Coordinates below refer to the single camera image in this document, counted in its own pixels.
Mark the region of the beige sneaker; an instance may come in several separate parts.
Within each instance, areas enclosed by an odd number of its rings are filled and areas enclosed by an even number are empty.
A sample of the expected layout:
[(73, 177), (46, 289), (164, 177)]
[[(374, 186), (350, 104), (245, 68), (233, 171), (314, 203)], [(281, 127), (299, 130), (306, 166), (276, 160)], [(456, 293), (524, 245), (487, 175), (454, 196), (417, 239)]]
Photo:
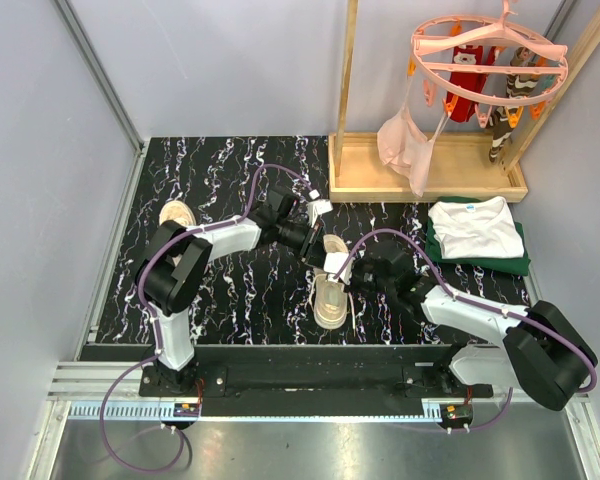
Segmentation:
[(185, 228), (197, 225), (193, 211), (180, 200), (168, 201), (161, 208), (158, 216), (158, 224), (163, 225), (167, 221), (176, 222)]
[(314, 269), (311, 306), (318, 326), (336, 330), (345, 323), (348, 311), (349, 296), (337, 272), (344, 265), (349, 250), (340, 237), (332, 234), (323, 237), (323, 246), (326, 257), (323, 267)]

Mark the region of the cream shoelace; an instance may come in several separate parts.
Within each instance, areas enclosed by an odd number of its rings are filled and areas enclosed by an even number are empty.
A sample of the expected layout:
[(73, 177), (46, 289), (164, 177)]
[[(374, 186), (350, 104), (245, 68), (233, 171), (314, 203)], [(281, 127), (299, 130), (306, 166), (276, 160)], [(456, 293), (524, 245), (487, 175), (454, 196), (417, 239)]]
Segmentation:
[(310, 286), (309, 305), (316, 324), (329, 331), (337, 330), (351, 320), (356, 327), (356, 311), (352, 293), (343, 283), (334, 283), (327, 279), (323, 270), (313, 270)]

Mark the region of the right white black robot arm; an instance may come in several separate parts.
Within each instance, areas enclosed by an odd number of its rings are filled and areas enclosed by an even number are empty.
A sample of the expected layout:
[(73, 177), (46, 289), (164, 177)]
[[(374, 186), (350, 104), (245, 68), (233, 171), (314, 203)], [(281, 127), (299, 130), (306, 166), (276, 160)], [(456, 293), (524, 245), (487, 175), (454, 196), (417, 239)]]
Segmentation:
[(575, 394), (597, 384), (595, 353), (550, 302), (510, 305), (467, 295), (439, 278), (416, 274), (394, 241), (372, 246), (346, 274), (356, 292), (382, 293), (417, 319), (479, 339), (476, 346), (456, 348), (434, 371), (443, 395), (456, 396), (474, 385), (500, 386), (560, 411)]

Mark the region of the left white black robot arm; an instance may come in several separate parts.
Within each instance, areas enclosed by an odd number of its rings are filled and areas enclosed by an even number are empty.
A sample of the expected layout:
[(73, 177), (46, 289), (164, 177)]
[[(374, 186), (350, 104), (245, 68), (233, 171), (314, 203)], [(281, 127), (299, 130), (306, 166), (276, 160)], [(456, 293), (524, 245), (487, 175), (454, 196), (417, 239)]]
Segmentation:
[(312, 191), (302, 223), (290, 218), (298, 203), (297, 196), (275, 187), (264, 201), (228, 220), (191, 227), (166, 220), (159, 226), (137, 263), (135, 282), (155, 325), (156, 360), (165, 367), (161, 384), (173, 395), (186, 395), (195, 386), (196, 372), (188, 366), (194, 358), (188, 309), (209, 263), (277, 243), (311, 268), (324, 266), (321, 216), (333, 206)]

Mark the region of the black marble pattern mat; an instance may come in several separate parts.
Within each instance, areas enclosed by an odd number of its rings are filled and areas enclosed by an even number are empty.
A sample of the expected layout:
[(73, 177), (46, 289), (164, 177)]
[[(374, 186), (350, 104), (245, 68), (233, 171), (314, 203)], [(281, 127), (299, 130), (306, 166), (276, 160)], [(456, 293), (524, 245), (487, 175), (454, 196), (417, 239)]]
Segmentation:
[[(91, 348), (154, 341), (132, 278), (133, 263), (153, 236), (170, 200), (187, 204), (200, 223), (242, 213), (251, 187), (279, 185), (303, 195), (328, 189), (328, 142), (322, 136), (156, 137), (144, 152), (123, 236), (101, 312), (88, 334)], [(470, 336), (414, 320), (384, 295), (354, 299), (356, 327), (329, 331), (309, 305), (313, 272), (287, 249), (270, 246), (213, 262), (189, 310), (199, 345), (464, 344)]]

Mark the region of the white t-shirt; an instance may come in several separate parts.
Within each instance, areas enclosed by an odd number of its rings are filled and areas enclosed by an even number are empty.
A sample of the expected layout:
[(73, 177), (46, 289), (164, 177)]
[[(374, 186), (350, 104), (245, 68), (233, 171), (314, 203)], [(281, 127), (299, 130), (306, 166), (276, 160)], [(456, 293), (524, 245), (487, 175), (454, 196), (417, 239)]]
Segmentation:
[(517, 259), (525, 248), (506, 199), (435, 203), (429, 210), (434, 238), (445, 260)]

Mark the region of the pink bra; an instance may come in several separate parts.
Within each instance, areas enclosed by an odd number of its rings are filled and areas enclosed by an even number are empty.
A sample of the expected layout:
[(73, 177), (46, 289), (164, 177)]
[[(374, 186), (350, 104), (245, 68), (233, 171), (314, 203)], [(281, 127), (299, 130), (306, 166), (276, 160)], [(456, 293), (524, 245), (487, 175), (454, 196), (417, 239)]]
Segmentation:
[(403, 104), (377, 132), (377, 149), (382, 164), (406, 177), (411, 192), (422, 198), (428, 183), (434, 145), (449, 116), (444, 112), (433, 135), (427, 137), (414, 122), (409, 110), (412, 83), (413, 77), (407, 76)]

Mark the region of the green folded garment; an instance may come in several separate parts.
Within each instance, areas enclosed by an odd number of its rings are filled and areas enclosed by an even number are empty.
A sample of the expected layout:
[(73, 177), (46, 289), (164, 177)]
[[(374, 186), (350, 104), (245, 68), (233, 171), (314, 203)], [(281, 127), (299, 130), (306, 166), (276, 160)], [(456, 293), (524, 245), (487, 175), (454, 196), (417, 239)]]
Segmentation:
[(527, 251), (520, 258), (460, 258), (443, 259), (441, 245), (435, 238), (435, 229), (431, 220), (427, 221), (425, 253), (435, 263), (470, 265), (512, 275), (527, 276), (531, 260)]

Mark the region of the red sock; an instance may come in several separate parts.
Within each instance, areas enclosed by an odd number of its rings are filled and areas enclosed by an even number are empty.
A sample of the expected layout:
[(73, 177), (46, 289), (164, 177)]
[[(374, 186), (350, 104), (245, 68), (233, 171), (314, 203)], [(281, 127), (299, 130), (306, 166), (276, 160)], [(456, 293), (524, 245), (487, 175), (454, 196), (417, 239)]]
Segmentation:
[[(487, 65), (495, 63), (499, 53), (495, 46), (491, 46), (484, 54), (483, 45), (460, 45), (453, 49), (452, 62), (460, 65)], [(465, 90), (481, 93), (487, 81), (487, 74), (476, 72), (452, 72), (450, 82)], [(466, 123), (475, 113), (476, 103), (473, 100), (459, 97), (450, 119), (457, 123)]]

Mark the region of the brown striped sock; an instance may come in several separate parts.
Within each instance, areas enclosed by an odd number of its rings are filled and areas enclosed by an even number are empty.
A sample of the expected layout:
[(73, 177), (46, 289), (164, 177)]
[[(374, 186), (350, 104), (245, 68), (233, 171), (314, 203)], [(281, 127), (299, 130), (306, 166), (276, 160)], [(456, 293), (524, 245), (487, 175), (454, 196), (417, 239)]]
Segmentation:
[[(511, 67), (534, 67), (531, 61), (532, 52), (526, 48), (520, 47), (513, 54), (510, 60)], [(540, 79), (539, 75), (533, 74), (509, 74), (506, 78), (505, 94), (508, 98), (528, 97), (535, 90)], [(487, 129), (492, 134), (492, 143), (489, 150), (489, 160), (495, 164), (505, 141), (511, 136), (514, 130), (509, 122), (509, 113), (517, 115), (517, 107), (498, 106), (491, 114), (487, 123)]]

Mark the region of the pink round clip hanger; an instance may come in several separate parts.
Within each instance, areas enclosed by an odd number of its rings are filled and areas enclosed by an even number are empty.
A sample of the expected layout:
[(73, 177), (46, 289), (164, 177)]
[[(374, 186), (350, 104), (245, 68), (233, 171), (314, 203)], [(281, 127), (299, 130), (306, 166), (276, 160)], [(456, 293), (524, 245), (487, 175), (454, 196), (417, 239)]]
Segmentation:
[(496, 110), (516, 128), (524, 112), (537, 118), (567, 80), (565, 45), (509, 20), (511, 3), (499, 17), (441, 16), (419, 25), (411, 36), (407, 76), (423, 76), (423, 93), (433, 106), (442, 91), (444, 115), (471, 119), (485, 128)]

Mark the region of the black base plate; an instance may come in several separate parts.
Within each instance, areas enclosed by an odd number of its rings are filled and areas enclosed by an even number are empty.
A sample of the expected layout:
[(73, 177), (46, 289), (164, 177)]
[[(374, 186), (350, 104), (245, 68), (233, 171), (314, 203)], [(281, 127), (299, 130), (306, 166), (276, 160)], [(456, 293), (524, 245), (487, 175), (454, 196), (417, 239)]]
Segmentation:
[(462, 385), (444, 370), (453, 346), (201, 346), (180, 372), (143, 369), (139, 394), (202, 397), (205, 418), (333, 421), (432, 420), (433, 404), (491, 400), (488, 384)]

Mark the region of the wooden drying rack frame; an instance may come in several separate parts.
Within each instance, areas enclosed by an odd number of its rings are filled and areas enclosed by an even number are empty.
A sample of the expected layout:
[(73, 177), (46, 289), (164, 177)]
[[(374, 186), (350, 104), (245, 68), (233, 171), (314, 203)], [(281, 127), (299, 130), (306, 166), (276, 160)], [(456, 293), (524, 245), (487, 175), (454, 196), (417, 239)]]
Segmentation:
[(432, 202), (446, 196), (485, 200), (502, 196), (519, 203), (528, 193), (520, 158), (564, 96), (586, 61), (600, 43), (600, 7), (574, 48), (567, 50), (569, 72), (557, 95), (537, 118), (526, 124), (514, 143), (506, 144), (498, 160), (487, 158), (491, 143), (486, 133), (441, 133), (435, 142), (428, 183), (422, 198), (416, 197), (406, 177), (382, 164), (377, 133), (345, 130), (358, 4), (347, 4), (344, 60), (336, 132), (330, 134), (329, 198), (336, 203)]

